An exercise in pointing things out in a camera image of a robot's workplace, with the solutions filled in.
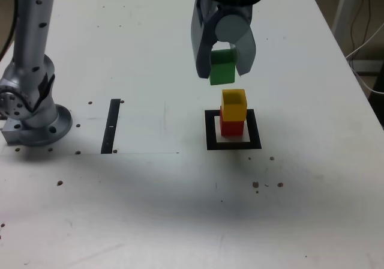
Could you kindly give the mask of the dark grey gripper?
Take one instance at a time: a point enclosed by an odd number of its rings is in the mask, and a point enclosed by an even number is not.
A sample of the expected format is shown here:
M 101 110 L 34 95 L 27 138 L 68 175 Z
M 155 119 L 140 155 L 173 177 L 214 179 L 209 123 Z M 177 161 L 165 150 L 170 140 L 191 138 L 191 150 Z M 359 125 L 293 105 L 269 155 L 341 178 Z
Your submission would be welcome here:
M 239 7 L 221 4 L 219 9 L 218 3 L 213 0 L 195 0 L 191 43 L 196 71 L 201 79 L 209 78 L 211 51 L 217 41 L 229 43 L 235 51 L 236 69 L 240 76 L 250 72 L 256 56 L 256 44 L 250 27 L 252 17 L 252 5 Z

